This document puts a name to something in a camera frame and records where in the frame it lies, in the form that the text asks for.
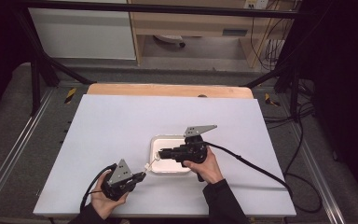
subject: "white tabletop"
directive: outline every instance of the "white tabletop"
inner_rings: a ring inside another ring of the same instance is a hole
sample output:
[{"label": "white tabletop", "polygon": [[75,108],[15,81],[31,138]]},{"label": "white tabletop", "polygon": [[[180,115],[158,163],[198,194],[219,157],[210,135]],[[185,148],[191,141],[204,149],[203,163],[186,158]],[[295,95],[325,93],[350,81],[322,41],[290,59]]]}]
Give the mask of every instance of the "white tabletop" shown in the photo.
[{"label": "white tabletop", "polygon": [[[133,173],[149,162],[151,139],[183,134],[187,126],[216,124],[204,141],[230,149],[282,179],[257,100],[165,96],[84,95],[34,213],[79,213],[83,194],[107,165],[125,159]],[[275,180],[212,148],[242,210],[249,217],[295,216],[287,190]],[[147,173],[114,211],[117,217],[202,217],[208,205],[193,173]]]}]

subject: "black sleeve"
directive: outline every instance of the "black sleeve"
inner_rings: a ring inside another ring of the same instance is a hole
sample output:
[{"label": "black sleeve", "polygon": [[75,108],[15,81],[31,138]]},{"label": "black sleeve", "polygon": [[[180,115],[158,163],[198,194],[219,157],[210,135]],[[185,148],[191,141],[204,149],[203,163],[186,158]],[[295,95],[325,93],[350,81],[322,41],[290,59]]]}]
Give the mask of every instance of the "black sleeve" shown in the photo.
[{"label": "black sleeve", "polygon": [[91,203],[84,207],[80,214],[68,224],[106,224],[106,222],[98,215]]},{"label": "black sleeve", "polygon": [[225,179],[209,184],[203,190],[206,203],[209,205],[209,223],[249,223],[240,204]]}]

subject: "hand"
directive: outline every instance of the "hand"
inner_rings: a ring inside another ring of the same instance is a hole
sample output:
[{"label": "hand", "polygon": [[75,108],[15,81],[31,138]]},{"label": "hand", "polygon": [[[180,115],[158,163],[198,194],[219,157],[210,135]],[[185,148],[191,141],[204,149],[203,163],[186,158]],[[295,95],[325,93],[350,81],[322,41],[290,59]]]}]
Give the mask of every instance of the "hand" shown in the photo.
[{"label": "hand", "polygon": [[105,176],[110,172],[111,171],[105,172],[98,178],[97,185],[93,190],[97,192],[91,194],[91,204],[102,219],[107,219],[116,207],[124,204],[129,195],[128,192],[125,193],[117,202],[106,198],[101,190],[101,184],[103,183]]},{"label": "hand", "polygon": [[192,161],[184,161],[183,164],[190,168],[194,173],[199,173],[208,184],[215,184],[222,180],[223,176],[220,172],[215,155],[209,147],[207,147],[207,150],[207,157],[203,163],[197,164]]}]

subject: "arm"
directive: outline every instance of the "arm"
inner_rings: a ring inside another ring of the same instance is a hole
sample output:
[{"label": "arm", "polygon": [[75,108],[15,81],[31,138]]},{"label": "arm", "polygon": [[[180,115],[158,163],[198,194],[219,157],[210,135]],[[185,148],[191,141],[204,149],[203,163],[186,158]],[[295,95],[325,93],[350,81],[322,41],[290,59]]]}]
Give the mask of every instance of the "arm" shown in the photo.
[{"label": "arm", "polygon": [[113,210],[126,202],[128,192],[121,196],[117,202],[106,198],[102,193],[101,184],[108,173],[105,172],[98,178],[97,184],[92,190],[93,193],[91,193],[91,203],[84,207],[80,214],[68,224],[105,224],[104,220],[112,214]]},{"label": "arm", "polygon": [[209,148],[205,162],[196,164],[192,161],[184,161],[184,165],[193,172],[199,173],[208,183],[203,193],[209,206],[210,224],[249,223],[227,181],[222,176],[215,155]]}]

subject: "wall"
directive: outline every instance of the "wall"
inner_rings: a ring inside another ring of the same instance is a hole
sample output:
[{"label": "wall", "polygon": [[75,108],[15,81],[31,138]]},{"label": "wall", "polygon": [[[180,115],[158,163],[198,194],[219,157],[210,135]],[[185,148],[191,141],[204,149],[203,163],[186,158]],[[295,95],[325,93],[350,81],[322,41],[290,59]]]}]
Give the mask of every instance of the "wall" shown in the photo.
[{"label": "wall", "polygon": [[[126,3],[125,0],[70,0]],[[30,8],[48,55],[54,58],[135,60],[127,12]]]}]

